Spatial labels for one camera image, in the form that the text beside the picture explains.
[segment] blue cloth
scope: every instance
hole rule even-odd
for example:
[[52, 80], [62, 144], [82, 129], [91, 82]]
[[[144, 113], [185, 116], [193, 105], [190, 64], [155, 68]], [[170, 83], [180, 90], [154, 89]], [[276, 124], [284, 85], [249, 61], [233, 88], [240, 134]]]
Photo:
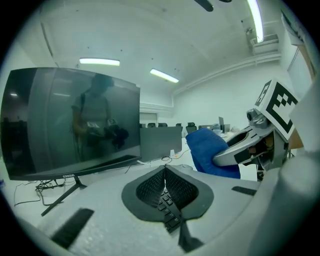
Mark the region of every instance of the blue cloth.
[[238, 165], [215, 166], [212, 163], [213, 156], [228, 148], [228, 144], [219, 135], [208, 128], [201, 128], [185, 138], [198, 172], [240, 179]]

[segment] desk surface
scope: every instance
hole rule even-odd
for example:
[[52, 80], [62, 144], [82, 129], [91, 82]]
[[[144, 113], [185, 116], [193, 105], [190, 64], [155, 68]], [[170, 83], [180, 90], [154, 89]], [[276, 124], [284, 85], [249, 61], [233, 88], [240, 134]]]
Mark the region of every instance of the desk surface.
[[[227, 140], [230, 138], [233, 134], [228, 132], [226, 137], [224, 137], [224, 140]], [[178, 152], [176, 155], [176, 158], [168, 159], [168, 160], [161, 160], [157, 159], [154, 161], [151, 161], [150, 163], [146, 165], [131, 165], [123, 168], [118, 169], [111, 169], [106, 170], [94, 174], [84, 175], [80, 176], [79, 179], [84, 185], [90, 185], [92, 183], [95, 183], [97, 181], [100, 181], [102, 179], [107, 179], [110, 177], [118, 176], [118, 175], [124, 175], [125, 172], [139, 172], [139, 170], [143, 170], [149, 167], [153, 166], [159, 166], [159, 165], [165, 165], [170, 162], [171, 165], [177, 166], [177, 165], [188, 165], [191, 166], [195, 171], [196, 167], [194, 165], [194, 162], [192, 160], [191, 152], [189, 150], [189, 147], [187, 145], [186, 139], [182, 139], [182, 151]], [[5, 170], [5, 164], [3, 162], [0, 162], [0, 168], [1, 170]], [[248, 165], [244, 166], [242, 164], [239, 165], [240, 168], [240, 174], [242, 180], [249, 180], [249, 181], [257, 181], [257, 169], [255, 165]], [[14, 194], [15, 194], [15, 203], [24, 202], [24, 201], [35, 201], [39, 200], [39, 197], [37, 193], [35, 192], [35, 186], [40, 183], [40, 181], [37, 181], [35, 183], [30, 183], [28, 185], [20, 185], [16, 187], [19, 184], [27, 184], [27, 181], [16, 181], [16, 180], [10, 180], [8, 177], [8, 174], [6, 171], [3, 171], [1, 174], [1, 179], [4, 179], [5, 181], [5, 187], [2, 188], [2, 192], [4, 193], [10, 207], [12, 208], [13, 212], [34, 225], [35, 227], [39, 225], [40, 222], [42, 222], [46, 216], [41, 217], [41, 213], [47, 208], [47, 206], [44, 206], [41, 201], [37, 202], [30, 202], [30, 203], [24, 203], [19, 204], [16, 207], [14, 207]], [[59, 184], [63, 183], [63, 179], [57, 180]], [[75, 184], [75, 181], [73, 178], [67, 178], [66, 179], [66, 186], [64, 187], [56, 187], [54, 189], [46, 189], [42, 192], [44, 197], [44, 202], [46, 204], [51, 204], [55, 200], [57, 200], [64, 192], [66, 192], [72, 185]], [[73, 192], [71, 195], [69, 195], [65, 201], [68, 201], [72, 199], [73, 196], [75, 196], [80, 190], [77, 189], [75, 192]]]

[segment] monitor stand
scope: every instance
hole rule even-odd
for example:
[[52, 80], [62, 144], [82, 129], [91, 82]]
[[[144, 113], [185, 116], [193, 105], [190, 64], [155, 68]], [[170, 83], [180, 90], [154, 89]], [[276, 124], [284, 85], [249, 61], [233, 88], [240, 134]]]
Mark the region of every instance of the monitor stand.
[[48, 212], [50, 212], [56, 205], [60, 204], [63, 199], [65, 199], [67, 196], [69, 196], [73, 191], [75, 191], [76, 189], [84, 189], [87, 186], [83, 185], [80, 181], [80, 179], [78, 178], [78, 176], [74, 176], [75, 179], [75, 184], [68, 189], [62, 196], [60, 196], [53, 204], [51, 204], [43, 213], [41, 213], [41, 216], [45, 216]]

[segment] black keyboard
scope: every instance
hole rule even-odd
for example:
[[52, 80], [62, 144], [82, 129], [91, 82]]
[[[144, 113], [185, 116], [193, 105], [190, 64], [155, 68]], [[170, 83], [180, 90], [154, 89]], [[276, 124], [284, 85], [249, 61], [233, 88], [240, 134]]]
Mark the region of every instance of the black keyboard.
[[171, 200], [167, 189], [165, 188], [161, 194], [158, 210], [164, 214], [164, 226], [171, 233], [181, 225], [181, 212]]

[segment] curved monitor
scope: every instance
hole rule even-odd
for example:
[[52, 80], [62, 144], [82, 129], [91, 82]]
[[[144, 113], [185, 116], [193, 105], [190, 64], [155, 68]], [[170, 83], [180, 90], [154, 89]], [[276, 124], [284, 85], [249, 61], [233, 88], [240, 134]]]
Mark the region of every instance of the curved monitor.
[[11, 180], [52, 180], [141, 158], [140, 89], [67, 68], [12, 70], [1, 106], [1, 147]]

